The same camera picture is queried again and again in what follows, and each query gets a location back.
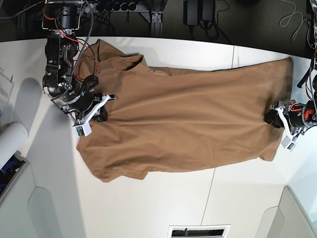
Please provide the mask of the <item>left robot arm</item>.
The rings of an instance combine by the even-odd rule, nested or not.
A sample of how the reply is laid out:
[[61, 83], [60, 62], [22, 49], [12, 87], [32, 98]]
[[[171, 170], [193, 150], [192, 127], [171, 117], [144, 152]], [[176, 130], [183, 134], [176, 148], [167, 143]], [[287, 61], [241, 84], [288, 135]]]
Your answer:
[[265, 114], [264, 121], [276, 128], [284, 128], [286, 138], [296, 141], [299, 135], [317, 125], [317, 79], [312, 78], [312, 72], [317, 69], [317, 2], [310, 1], [312, 16], [306, 20], [308, 32], [306, 40], [313, 50], [309, 68], [297, 84], [298, 88], [304, 87], [308, 101], [299, 103], [295, 100], [279, 101], [270, 105], [270, 110]]

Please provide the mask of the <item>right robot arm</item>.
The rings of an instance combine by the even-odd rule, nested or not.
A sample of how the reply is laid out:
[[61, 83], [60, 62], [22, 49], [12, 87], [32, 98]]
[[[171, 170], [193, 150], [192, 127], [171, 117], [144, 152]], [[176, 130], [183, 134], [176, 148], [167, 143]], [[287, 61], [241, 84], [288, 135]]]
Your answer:
[[[74, 30], [80, 27], [81, 10], [93, 8], [87, 0], [47, 0], [43, 7], [42, 28], [49, 30], [45, 56], [47, 60], [42, 86], [51, 102], [63, 101], [57, 108], [80, 125], [90, 120], [103, 122], [107, 120], [104, 109], [106, 97], [101, 93], [94, 94], [98, 86], [97, 74], [100, 72], [97, 56], [88, 40], [77, 39]], [[80, 58], [86, 56], [93, 62], [93, 71], [84, 79], [76, 73]]]

